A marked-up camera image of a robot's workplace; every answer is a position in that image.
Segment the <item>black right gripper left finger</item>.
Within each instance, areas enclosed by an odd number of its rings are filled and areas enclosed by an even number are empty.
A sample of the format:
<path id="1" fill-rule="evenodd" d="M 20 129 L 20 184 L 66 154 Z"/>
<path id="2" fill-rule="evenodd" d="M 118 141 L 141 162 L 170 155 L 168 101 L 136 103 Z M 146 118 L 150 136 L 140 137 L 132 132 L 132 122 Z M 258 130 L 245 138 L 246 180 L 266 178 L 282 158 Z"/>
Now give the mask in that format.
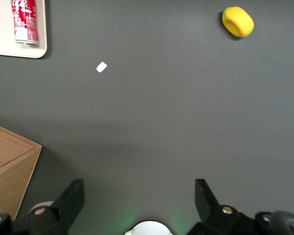
<path id="1" fill-rule="evenodd" d="M 36 209 L 36 234 L 67 235 L 84 203 L 84 182 L 75 179 L 49 206 Z"/>

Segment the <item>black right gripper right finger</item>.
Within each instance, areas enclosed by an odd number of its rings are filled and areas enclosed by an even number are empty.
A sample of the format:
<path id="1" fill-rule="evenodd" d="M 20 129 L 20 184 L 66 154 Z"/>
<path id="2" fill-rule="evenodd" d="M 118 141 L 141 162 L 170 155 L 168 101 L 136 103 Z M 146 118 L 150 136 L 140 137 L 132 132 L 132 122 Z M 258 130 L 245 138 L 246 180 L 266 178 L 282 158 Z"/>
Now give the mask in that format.
<path id="1" fill-rule="evenodd" d="M 200 218 L 189 235 L 236 235 L 241 214 L 231 206 L 221 205 L 204 179 L 195 181 L 195 206 Z"/>

